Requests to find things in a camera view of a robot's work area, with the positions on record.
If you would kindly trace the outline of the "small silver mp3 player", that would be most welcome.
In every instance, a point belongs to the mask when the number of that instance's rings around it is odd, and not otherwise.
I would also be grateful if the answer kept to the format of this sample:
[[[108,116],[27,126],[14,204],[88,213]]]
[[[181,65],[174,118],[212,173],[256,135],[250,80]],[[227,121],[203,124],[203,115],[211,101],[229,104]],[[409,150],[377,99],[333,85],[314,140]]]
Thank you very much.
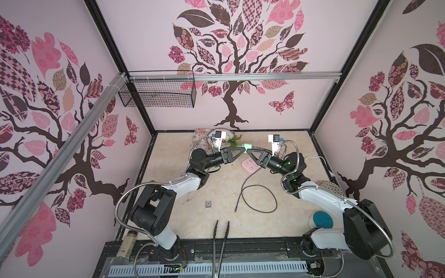
[[[206,201],[205,202],[205,209],[211,209],[212,208],[212,202],[211,201]]]

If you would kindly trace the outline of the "toy bok choy vegetable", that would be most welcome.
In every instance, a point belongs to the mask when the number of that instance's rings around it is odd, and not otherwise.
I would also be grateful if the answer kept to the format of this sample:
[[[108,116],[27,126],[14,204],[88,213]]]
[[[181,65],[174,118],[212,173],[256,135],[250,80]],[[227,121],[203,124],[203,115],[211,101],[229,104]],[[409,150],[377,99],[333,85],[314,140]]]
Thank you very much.
[[[238,146],[238,141],[241,140],[242,136],[237,136],[234,135],[231,138],[227,137],[226,138],[226,142],[227,144],[229,144],[231,147],[237,147]]]

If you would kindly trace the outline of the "pink power strip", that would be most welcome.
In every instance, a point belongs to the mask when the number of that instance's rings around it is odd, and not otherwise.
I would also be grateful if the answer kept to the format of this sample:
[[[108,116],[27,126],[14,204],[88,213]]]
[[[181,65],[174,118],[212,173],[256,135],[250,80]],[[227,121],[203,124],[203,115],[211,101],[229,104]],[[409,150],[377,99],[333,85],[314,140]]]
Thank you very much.
[[[261,169],[261,166],[259,166],[252,158],[247,158],[241,163],[242,169],[247,172],[247,174],[253,174],[257,170]]]

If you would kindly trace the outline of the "floral ceramic plate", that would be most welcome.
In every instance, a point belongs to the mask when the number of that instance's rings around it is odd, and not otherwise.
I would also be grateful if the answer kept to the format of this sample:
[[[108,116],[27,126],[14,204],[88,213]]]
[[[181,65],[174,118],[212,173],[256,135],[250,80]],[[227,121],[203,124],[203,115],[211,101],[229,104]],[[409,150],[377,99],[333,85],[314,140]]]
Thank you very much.
[[[235,136],[235,133],[234,133],[233,131],[231,131],[231,130],[229,130],[229,129],[226,129],[226,128],[216,128],[216,129],[212,129],[212,130],[210,130],[210,131],[207,133],[207,136],[211,136],[211,137],[212,137],[212,135],[213,135],[213,134],[216,134],[216,132],[225,133],[225,134],[226,134],[226,137],[225,137],[226,140],[232,139],[232,138]]]

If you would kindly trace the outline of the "floral rectangular tray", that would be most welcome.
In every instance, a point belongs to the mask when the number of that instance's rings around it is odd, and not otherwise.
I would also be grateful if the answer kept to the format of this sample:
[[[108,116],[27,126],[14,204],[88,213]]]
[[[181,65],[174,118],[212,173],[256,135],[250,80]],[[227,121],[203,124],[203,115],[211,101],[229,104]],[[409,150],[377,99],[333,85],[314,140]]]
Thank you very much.
[[[190,150],[201,148],[206,151],[207,154],[212,153],[212,141],[209,138],[204,138],[205,136],[209,136],[211,129],[206,128],[197,128],[194,130],[192,135],[192,140],[190,143]]]

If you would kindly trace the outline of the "patterned round bowl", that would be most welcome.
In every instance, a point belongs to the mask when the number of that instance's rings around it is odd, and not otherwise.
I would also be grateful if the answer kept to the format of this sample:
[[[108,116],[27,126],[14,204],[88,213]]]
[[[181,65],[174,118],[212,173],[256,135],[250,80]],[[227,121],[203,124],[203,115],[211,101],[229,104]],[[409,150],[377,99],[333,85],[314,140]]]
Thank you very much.
[[[326,190],[328,190],[328,191],[330,191],[330,192],[333,192],[333,193],[335,193],[337,195],[344,196],[343,190],[336,183],[333,183],[331,181],[322,181],[319,184],[319,186],[324,188],[324,189],[326,189]]]

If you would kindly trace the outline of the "teal round lid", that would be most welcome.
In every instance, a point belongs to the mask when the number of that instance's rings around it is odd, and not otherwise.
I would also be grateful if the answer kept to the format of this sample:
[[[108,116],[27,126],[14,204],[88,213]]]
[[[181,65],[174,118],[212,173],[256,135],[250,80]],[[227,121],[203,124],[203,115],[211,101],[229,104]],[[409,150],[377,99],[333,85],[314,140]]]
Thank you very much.
[[[334,226],[332,217],[324,211],[317,211],[313,214],[312,223],[314,227],[331,229]]]

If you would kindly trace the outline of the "aluminium crossbar rail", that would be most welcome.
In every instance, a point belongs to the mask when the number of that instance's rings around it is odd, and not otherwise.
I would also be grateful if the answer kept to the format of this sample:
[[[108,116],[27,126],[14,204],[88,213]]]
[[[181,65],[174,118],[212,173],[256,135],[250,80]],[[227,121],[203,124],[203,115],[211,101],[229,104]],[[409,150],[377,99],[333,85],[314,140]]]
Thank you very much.
[[[162,81],[176,79],[179,81],[218,82],[218,81],[269,81],[269,80],[307,80],[307,79],[340,79],[340,72],[300,72],[300,73],[263,73],[263,74],[148,74],[131,75],[130,81],[150,81],[160,79]]]

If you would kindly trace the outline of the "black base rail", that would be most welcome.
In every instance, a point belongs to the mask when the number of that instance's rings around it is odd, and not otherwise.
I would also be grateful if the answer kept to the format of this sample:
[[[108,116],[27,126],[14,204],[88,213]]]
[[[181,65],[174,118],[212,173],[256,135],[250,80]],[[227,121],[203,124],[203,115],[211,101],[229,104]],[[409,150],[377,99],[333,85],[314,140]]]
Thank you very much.
[[[260,237],[260,238],[229,238],[226,240],[223,254],[284,254],[288,258],[310,259],[303,253],[302,237]],[[148,255],[150,261],[166,262],[168,259],[178,261],[186,258],[192,261],[196,258],[210,258],[213,246],[221,251],[223,239],[180,239],[172,250],[148,246],[141,252]]]

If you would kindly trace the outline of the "aluminium side rail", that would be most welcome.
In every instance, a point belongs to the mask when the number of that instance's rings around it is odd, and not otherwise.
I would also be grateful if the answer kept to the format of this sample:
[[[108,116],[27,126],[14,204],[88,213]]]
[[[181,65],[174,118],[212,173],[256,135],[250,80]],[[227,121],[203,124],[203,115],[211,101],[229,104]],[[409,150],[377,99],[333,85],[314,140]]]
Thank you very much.
[[[62,174],[62,171],[66,168],[83,140],[86,139],[93,125],[99,120],[112,98],[125,85],[126,81],[126,74],[120,73],[105,87],[103,93],[84,119],[81,120],[73,134],[69,136],[60,148],[55,158],[44,168],[34,185],[26,191],[15,208],[3,221],[1,224],[1,258],[6,256],[27,221],[38,210],[39,205],[52,186],[54,186],[57,178]]]

